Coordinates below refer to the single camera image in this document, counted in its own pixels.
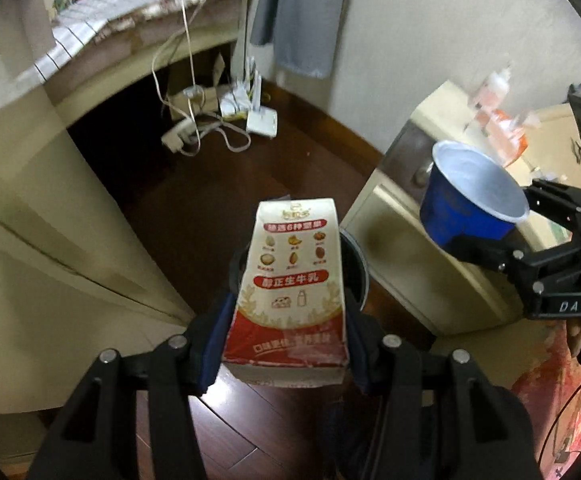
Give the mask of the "dark blue plastic cup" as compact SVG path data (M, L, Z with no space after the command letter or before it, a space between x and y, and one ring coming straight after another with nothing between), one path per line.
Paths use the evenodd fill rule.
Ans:
M420 220L439 247L460 235L502 240L528 218L523 188L477 148L439 141L420 208Z

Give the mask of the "black trash bin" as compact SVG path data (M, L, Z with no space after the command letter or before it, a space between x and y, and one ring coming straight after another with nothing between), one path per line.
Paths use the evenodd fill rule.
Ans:
M367 258L355 238L343 228L339 229L341 236L341 267L347 304L362 312L368 301L371 278ZM249 244L240 248L232 257L228 267L228 289L237 296L245 271Z

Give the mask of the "red white milk carton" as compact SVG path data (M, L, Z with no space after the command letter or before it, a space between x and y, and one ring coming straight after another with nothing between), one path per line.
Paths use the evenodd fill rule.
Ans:
M251 385L343 382L349 354L333 200L259 204L222 362Z

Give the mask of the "cream safe cabinet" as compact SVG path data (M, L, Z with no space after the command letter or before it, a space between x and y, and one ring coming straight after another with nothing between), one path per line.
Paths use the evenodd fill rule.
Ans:
M581 318L581 183L501 165L453 82L413 110L343 227L438 336Z

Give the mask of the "orange tissue pack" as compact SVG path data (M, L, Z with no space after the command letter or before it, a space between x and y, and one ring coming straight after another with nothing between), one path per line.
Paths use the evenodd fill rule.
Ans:
M527 131L541 126L539 116L533 112L511 117L499 108L477 110L475 120L502 167L512 165L524 154L528 148Z

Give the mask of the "white pump bottle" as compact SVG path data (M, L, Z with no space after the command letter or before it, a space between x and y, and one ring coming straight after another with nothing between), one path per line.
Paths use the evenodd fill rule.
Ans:
M511 65L491 72L473 94L471 99L473 107L478 110L498 108L509 94L511 77Z

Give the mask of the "white power strip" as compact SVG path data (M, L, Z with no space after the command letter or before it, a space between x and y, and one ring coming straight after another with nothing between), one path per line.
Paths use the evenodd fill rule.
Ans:
M181 152L185 140L191 133L196 133L194 120L192 118L183 118L161 137L161 144L168 148L171 153Z

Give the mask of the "grey curtain right tied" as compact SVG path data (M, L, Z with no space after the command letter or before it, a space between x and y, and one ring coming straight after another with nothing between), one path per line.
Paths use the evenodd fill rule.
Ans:
M331 76L345 0L258 0L250 33L272 46L275 63L315 79Z

